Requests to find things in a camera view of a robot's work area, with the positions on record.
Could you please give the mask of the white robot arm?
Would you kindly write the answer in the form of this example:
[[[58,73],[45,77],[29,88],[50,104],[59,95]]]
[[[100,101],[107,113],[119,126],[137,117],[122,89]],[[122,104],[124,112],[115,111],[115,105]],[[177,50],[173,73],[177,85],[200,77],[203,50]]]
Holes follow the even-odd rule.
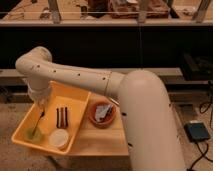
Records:
[[[42,46],[20,56],[15,67],[26,77],[35,102],[49,96],[52,81],[117,99],[132,171],[186,171],[171,102],[155,73],[139,69],[122,74],[56,64]]]

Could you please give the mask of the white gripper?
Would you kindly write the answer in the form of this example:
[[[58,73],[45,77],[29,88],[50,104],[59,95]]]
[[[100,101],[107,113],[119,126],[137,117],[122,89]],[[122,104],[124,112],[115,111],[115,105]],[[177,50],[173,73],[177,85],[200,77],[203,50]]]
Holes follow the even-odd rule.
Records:
[[[48,104],[50,96],[50,88],[35,90],[31,87],[28,88],[28,95],[31,100],[42,110],[45,109],[45,106]]]

